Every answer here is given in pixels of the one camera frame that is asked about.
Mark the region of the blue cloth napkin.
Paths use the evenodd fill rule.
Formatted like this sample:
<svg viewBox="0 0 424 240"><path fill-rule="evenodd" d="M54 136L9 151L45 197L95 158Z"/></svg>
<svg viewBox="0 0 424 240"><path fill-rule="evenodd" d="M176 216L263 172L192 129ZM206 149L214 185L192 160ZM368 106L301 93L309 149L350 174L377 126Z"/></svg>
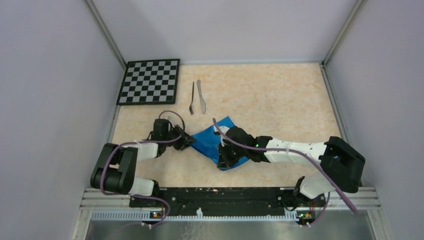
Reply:
<svg viewBox="0 0 424 240"><path fill-rule="evenodd" d="M218 145L221 143L221 138L218 135L214 134L214 126L211 125L206 129L195 133L193 137L196 139L196 142L191 143L190 146L195 149L200 154L212 160L216 164L217 168L220 171L228 171L234 169L238 166L241 166L248 162L247 157L242 157L237 163L232 166L219 166L219 150Z"/></svg>

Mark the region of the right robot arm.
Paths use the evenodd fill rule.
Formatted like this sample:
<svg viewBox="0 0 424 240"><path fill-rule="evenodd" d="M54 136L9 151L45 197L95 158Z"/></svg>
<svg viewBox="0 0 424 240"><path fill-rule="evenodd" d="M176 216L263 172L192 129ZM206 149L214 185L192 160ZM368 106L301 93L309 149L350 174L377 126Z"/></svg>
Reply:
<svg viewBox="0 0 424 240"><path fill-rule="evenodd" d="M352 212L358 211L346 194L358 192L366 159L342 138L330 136L325 142L301 143L254 137L237 126L215 125L213 131L220 137L218 167L233 167L243 158L255 163L313 166L318 173L298 180L294 202L307 206L319 195L336 191Z"/></svg>

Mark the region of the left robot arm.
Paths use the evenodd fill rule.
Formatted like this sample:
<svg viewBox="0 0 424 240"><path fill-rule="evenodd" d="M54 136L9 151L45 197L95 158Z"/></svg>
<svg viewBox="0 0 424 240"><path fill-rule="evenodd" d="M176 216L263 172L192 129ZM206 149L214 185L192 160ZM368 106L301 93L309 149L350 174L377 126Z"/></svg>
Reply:
<svg viewBox="0 0 424 240"><path fill-rule="evenodd" d="M167 148L182 151L196 142L179 125L157 118L148 139L103 146L90 177L90 186L117 195L138 195L147 206L154 207L161 198L159 184L152 179L136 177L137 164L160 157Z"/></svg>

